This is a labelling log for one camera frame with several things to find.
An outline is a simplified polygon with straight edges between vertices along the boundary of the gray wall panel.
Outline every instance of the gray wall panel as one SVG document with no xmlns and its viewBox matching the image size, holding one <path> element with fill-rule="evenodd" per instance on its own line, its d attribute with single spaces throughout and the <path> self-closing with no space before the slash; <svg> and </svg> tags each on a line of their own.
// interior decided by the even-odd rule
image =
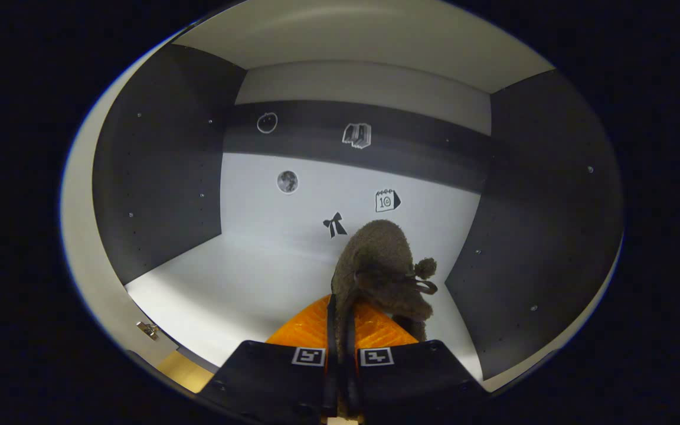
<svg viewBox="0 0 680 425">
<path fill-rule="evenodd" d="M 492 108 L 502 150 L 446 280 L 484 379 L 534 354 L 578 317 L 610 271 L 623 232 L 615 155 L 569 81 L 554 71 L 534 76 L 493 94 Z"/>
<path fill-rule="evenodd" d="M 264 113 L 278 116 L 276 129 L 262 134 Z M 342 143 L 349 123 L 372 126 L 364 149 Z M 481 192 L 495 145 L 472 129 L 440 119 L 367 104 L 288 100 L 235 106 L 224 150 L 292 156 L 392 172 Z"/>
<path fill-rule="evenodd" d="M 93 196 L 122 283 L 221 233 L 224 121 L 245 74 L 211 54 L 167 45 L 112 105 L 94 157 Z"/>
</svg>

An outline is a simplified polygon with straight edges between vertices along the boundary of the sticker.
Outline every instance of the sticker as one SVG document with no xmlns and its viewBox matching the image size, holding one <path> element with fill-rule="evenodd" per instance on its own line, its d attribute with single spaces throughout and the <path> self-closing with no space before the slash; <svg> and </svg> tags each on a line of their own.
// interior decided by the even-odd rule
<svg viewBox="0 0 680 425">
<path fill-rule="evenodd" d="M 292 195 L 298 190 L 298 175 L 286 170 L 277 176 L 277 188 L 286 195 Z"/>
<path fill-rule="evenodd" d="M 332 220 L 323 221 L 324 227 L 329 229 L 329 239 L 335 237 L 335 230 L 337 230 L 338 234 L 348 234 L 348 232 L 346 232 L 343 226 L 340 224 L 340 220 L 342 220 L 342 215 L 340 215 L 339 212 L 336 212 L 335 216 L 332 217 Z"/>
<path fill-rule="evenodd" d="M 324 349 L 296 347 L 292 363 L 300 366 L 324 366 L 325 354 Z"/>
<path fill-rule="evenodd" d="M 366 123 L 348 124 L 342 133 L 342 142 L 357 149 L 372 145 L 372 126 Z"/>
<path fill-rule="evenodd" d="M 277 114 L 267 112 L 264 115 L 259 116 L 259 119 L 256 121 L 256 128 L 265 135 L 273 132 L 274 129 L 277 128 Z"/>
<path fill-rule="evenodd" d="M 374 201 L 376 202 L 375 210 L 378 213 L 394 210 L 400 205 L 400 198 L 397 197 L 397 193 L 392 189 L 378 191 Z"/>
<path fill-rule="evenodd" d="M 361 366 L 389 366 L 394 365 L 390 347 L 384 349 L 361 349 Z"/>
</svg>

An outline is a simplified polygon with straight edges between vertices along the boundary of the black bow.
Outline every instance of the black bow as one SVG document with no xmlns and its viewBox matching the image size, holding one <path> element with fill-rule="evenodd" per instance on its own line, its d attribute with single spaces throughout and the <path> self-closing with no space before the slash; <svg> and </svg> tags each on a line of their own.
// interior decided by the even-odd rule
<svg viewBox="0 0 680 425">
<path fill-rule="evenodd" d="M 335 213 L 335 216 L 332 217 L 332 220 L 324 220 L 324 227 L 329 228 L 329 238 L 332 239 L 335 237 L 335 229 L 337 229 L 338 234 L 348 234 L 345 232 L 345 229 L 343 226 L 340 224 L 340 220 L 342 220 L 342 216 L 340 215 L 339 212 Z"/>
</svg>

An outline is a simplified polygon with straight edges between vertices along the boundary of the black background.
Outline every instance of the black background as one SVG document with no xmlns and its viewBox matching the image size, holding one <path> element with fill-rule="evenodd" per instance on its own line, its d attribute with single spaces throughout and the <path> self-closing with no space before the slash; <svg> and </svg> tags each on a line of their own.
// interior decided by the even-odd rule
<svg viewBox="0 0 680 425">
<path fill-rule="evenodd" d="M 626 197 L 620 264 L 564 350 L 454 423 L 680 422 L 680 2 L 577 3 L 468 6 L 550 59 L 599 114 Z M 68 148 L 92 104 L 216 7 L 0 4 L 0 422 L 223 421 L 158 385 L 97 328 L 70 283 L 57 217 Z"/>
</svg>

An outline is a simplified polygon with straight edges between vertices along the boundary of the metal latch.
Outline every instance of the metal latch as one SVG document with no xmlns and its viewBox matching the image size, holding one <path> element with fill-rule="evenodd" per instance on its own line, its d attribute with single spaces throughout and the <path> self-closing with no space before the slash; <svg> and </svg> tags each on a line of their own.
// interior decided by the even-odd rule
<svg viewBox="0 0 680 425">
<path fill-rule="evenodd" d="M 148 335 L 149 338 L 154 341 L 159 338 L 159 335 L 156 334 L 156 332 L 159 331 L 159 326 L 154 325 L 154 323 L 143 323 L 142 321 L 139 321 L 138 323 L 135 323 L 135 326 L 138 326 L 138 329 L 143 331 L 144 334 Z"/>
</svg>

